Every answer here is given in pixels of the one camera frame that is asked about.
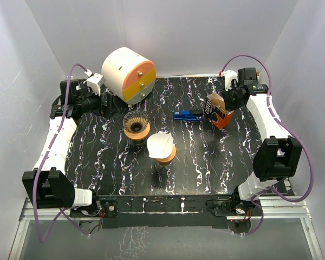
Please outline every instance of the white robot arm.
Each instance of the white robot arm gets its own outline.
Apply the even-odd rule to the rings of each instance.
[[[267,95],[267,86],[258,82],[255,68],[222,72],[225,88],[221,91],[228,110],[246,106],[254,117],[260,132],[262,145],[253,160],[253,172],[238,186],[238,195],[242,201],[250,201],[259,192],[292,177],[295,174],[302,147],[281,127],[270,114],[270,108],[279,119],[273,107],[271,96]]]
[[[103,115],[101,104],[101,88],[104,78],[101,74],[92,74],[86,71],[88,79],[72,80],[70,84],[69,103],[67,106],[66,118],[62,128],[58,128],[62,121],[63,100],[65,100],[66,81],[60,83],[62,95],[58,98],[62,104],[58,105],[58,99],[53,103],[50,120],[49,132],[38,161],[32,171],[25,172],[23,184],[32,201],[33,183],[37,169],[40,167],[46,153],[44,164],[41,169],[37,186],[37,207],[79,207],[89,206],[93,202],[93,191],[75,187],[64,175],[65,161],[69,145],[78,121],[83,113],[93,112]]]

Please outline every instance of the black marbled table surface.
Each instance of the black marbled table surface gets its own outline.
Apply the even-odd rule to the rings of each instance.
[[[222,130],[208,118],[172,119],[173,111],[203,109],[206,96],[221,88],[217,77],[160,78],[147,98],[131,109],[123,106],[109,120],[83,115],[70,144],[67,177],[78,187],[94,188],[100,196],[231,194],[251,173],[260,145],[250,112],[245,107],[235,111]],[[149,134],[172,134],[177,155],[171,173],[155,171],[146,146],[139,150],[128,146],[122,120],[137,109],[149,118]]]

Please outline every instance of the white wall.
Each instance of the white wall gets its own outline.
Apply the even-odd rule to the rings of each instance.
[[[266,60],[297,0],[25,0],[64,72],[99,72],[127,46],[158,75],[218,73],[236,54]],[[229,68],[251,65],[246,59]]]
[[[23,0],[0,0],[0,259],[7,259],[31,170],[48,132],[50,104],[65,79]]]
[[[279,115],[314,157],[315,185],[307,203],[325,256],[325,0],[299,1],[266,63]],[[305,158],[300,165],[292,184],[303,194],[309,167]]]

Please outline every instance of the purple tube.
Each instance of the purple tube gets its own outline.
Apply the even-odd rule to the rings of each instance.
[[[250,56],[250,55],[237,55],[237,56],[235,56],[235,57],[232,57],[232,58],[229,59],[229,60],[227,61],[227,63],[224,65],[222,71],[224,71],[225,68],[226,68],[226,66],[227,66],[227,65],[228,65],[232,60],[234,60],[234,59],[237,58],[237,57],[248,57],[248,58],[251,58],[251,59],[256,60],[258,63],[261,64],[261,66],[262,66],[262,67],[264,68],[264,70],[266,71],[267,76],[268,76],[268,79],[269,79],[269,89],[268,89],[267,95],[268,95],[268,96],[271,95],[271,90],[272,90],[272,79],[271,79],[271,74],[270,74],[268,68],[264,65],[264,63],[261,62],[259,59],[253,57],[253,56]],[[288,201],[288,202],[293,202],[293,203],[295,203],[295,202],[301,202],[301,201],[303,201],[304,199],[306,199],[307,196],[309,196],[310,192],[312,191],[313,184],[314,184],[315,170],[314,170],[314,163],[313,163],[313,160],[312,160],[312,158],[311,158],[311,154],[310,154],[310,152],[309,152],[307,146],[305,145],[305,143],[301,140],[301,138],[298,137],[298,135],[295,134],[292,130],[290,130],[286,125],[284,125],[284,124],[283,124],[283,123],[282,123],[278,118],[276,118],[275,113],[274,113],[273,110],[269,107],[269,106],[270,106],[270,99],[269,99],[269,97],[267,97],[267,99],[266,99],[266,103],[267,103],[267,108],[268,108],[270,114],[272,115],[272,117],[274,118],[274,120],[275,120],[275,121],[276,121],[276,122],[277,122],[281,127],[283,127],[285,130],[287,130],[287,131],[288,131],[288,132],[289,132],[289,133],[290,133],[290,134],[291,134],[291,135],[292,135],[292,136],[293,136],[293,137],[294,137],[294,138],[295,138],[295,139],[296,139],[296,140],[301,144],[301,146],[302,146],[302,148],[303,148],[303,150],[304,150],[304,152],[305,152],[305,154],[306,154],[306,157],[307,157],[307,159],[308,159],[308,164],[309,164],[309,168],[310,168],[310,181],[309,181],[309,185],[308,185],[307,191],[305,192],[304,195],[302,195],[301,198],[298,198],[298,199],[289,199],[289,198],[283,196],[282,194],[280,194],[280,193],[279,193],[279,192],[278,192],[274,187],[270,187],[270,189],[271,189],[275,194],[277,194],[279,197],[281,197],[282,199],[284,199],[284,200],[286,200],[286,201]],[[262,222],[263,222],[263,220],[264,220],[264,212],[263,212],[261,206],[260,206],[259,204],[257,204],[257,203],[254,202],[254,199],[255,199],[256,197],[260,196],[262,193],[265,193],[265,192],[266,192],[266,190],[264,190],[264,191],[262,191],[262,192],[259,192],[257,195],[254,195],[254,196],[251,198],[251,202],[252,202],[255,206],[257,206],[257,207],[260,209],[260,211],[261,211],[261,220],[260,220],[259,224],[257,225],[257,227],[256,227],[255,229],[253,229],[252,231],[248,232],[247,235],[253,234],[255,231],[257,231],[257,230],[260,228],[260,226],[261,226],[261,224],[262,224]]]
[[[85,71],[87,71],[87,69],[84,66],[80,65],[79,63],[74,64],[72,66],[72,68],[71,68],[71,71],[70,71],[69,76],[68,76],[68,79],[67,79],[67,84],[66,84],[65,105],[64,105],[63,115],[62,115],[62,118],[61,118],[61,123],[59,125],[58,130],[57,130],[57,133],[53,136],[53,138],[52,138],[52,140],[51,140],[51,142],[50,142],[50,144],[48,146],[49,149],[52,148],[52,145],[53,145],[55,139],[57,138],[58,133],[60,132],[60,130],[61,130],[63,124],[64,124],[64,120],[65,120],[65,117],[66,117],[67,104],[68,104],[68,99],[69,99],[70,81],[71,81],[72,71],[74,70],[74,68],[76,66],[79,66],[82,69],[84,69]],[[37,212],[37,201],[36,201],[36,197],[37,197],[37,183],[38,183],[38,179],[39,179],[40,174],[41,174],[42,167],[43,167],[44,163],[47,160],[48,154],[49,154],[49,151],[47,151],[45,153],[45,155],[44,155],[44,157],[43,157],[43,159],[41,161],[41,164],[40,164],[40,166],[37,169],[36,176],[35,176],[35,179],[34,179],[34,185],[32,187],[32,206],[34,208],[34,218],[35,218],[35,223],[36,223],[36,230],[37,230],[37,234],[38,234],[38,240],[41,243],[44,243],[47,240],[47,237],[49,235],[50,230],[52,229],[52,227],[54,226],[56,220],[58,219],[58,217],[61,214],[63,214],[70,222],[72,222],[72,224],[76,228],[78,228],[83,234],[89,235],[89,233],[87,231],[81,229],[76,223],[74,223],[70,219],[70,217],[68,215],[65,214],[65,210],[67,210],[67,209],[60,209],[60,212],[55,216],[55,218],[53,219],[51,225],[48,227],[46,233],[42,237],[42,230],[41,230],[40,221],[38,219],[38,212]]]

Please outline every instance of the blue stapler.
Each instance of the blue stapler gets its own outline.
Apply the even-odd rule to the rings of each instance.
[[[202,110],[192,109],[184,111],[173,112],[173,119],[180,121],[202,121],[203,112]]]

